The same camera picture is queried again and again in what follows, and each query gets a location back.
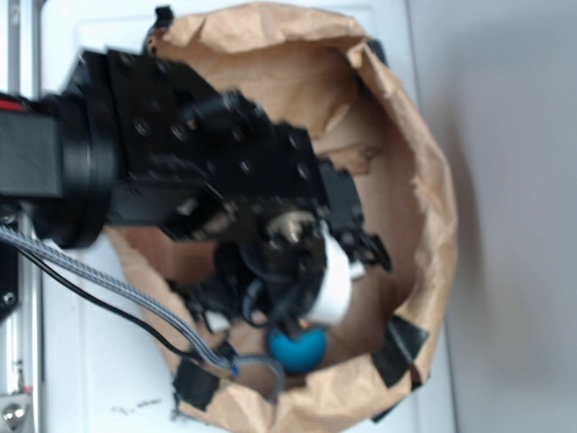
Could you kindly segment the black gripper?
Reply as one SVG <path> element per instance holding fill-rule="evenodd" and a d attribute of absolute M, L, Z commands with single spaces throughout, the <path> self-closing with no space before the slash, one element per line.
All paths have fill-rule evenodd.
<path fill-rule="evenodd" d="M 353 281 L 391 258 L 362 229 L 352 174 L 328 159 L 270 165 L 263 173 L 207 180 L 197 198 L 197 232 L 217 243 L 215 270 L 188 286 L 187 308 L 211 334 L 238 316 L 307 316 L 325 275 L 325 239 L 349 260 Z"/>

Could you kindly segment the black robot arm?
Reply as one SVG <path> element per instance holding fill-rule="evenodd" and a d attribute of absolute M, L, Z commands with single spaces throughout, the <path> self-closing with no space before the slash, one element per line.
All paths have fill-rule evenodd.
<path fill-rule="evenodd" d="M 307 131 L 187 65 L 121 51 L 83 52 L 58 95 L 2 96 L 1 215 L 18 213 L 63 248 L 105 226 L 215 242 L 214 271 L 175 286 L 213 332 L 256 314 L 290 335 L 333 325 L 353 279 L 392 268 L 352 175 Z"/>

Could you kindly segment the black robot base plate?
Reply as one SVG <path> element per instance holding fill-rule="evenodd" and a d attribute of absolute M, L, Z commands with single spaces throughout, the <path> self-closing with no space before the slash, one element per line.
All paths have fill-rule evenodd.
<path fill-rule="evenodd" d="M 1 205 L 1 227 L 19 229 L 19 211 L 6 204 Z M 15 247 L 1 240 L 1 322 L 16 309 L 19 302 L 19 253 Z"/>

